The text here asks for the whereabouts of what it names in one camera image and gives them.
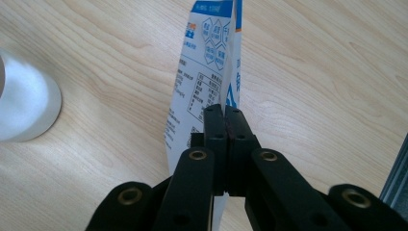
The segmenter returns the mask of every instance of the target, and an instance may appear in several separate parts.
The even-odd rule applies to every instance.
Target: wood grain
[[[64,98],[44,135],[0,143],[0,230],[83,230],[114,186],[168,176],[163,132],[192,4],[0,2],[0,47]],[[261,145],[322,192],[347,182],[379,195],[408,132],[408,2],[246,0],[242,28],[241,104]],[[248,229],[230,200],[221,230]]]

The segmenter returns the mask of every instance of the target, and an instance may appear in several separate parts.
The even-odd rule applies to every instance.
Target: white cup
[[[28,141],[44,133],[61,109],[55,81],[0,49],[0,141]]]

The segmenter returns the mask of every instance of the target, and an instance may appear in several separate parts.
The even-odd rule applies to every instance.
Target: wooden table
[[[64,98],[48,132],[0,144],[0,230],[83,230],[116,185],[168,177],[163,133],[193,2],[0,2],[0,47]],[[408,2],[245,0],[242,24],[241,109],[261,145],[322,192],[379,195],[408,132]],[[249,227],[230,199],[221,230]]]

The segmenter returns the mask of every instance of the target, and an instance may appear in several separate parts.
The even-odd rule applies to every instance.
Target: table surface
[[[0,47],[64,98],[45,134],[0,143],[0,230],[83,230],[116,185],[168,177],[164,130],[192,4],[0,2]],[[379,195],[407,99],[407,1],[243,2],[241,109],[316,189]],[[230,199],[221,230],[248,229],[243,200]]]

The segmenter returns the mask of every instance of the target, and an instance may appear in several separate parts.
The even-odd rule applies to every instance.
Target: white container
[[[27,141],[57,119],[61,92],[48,75],[0,49],[0,141]]]

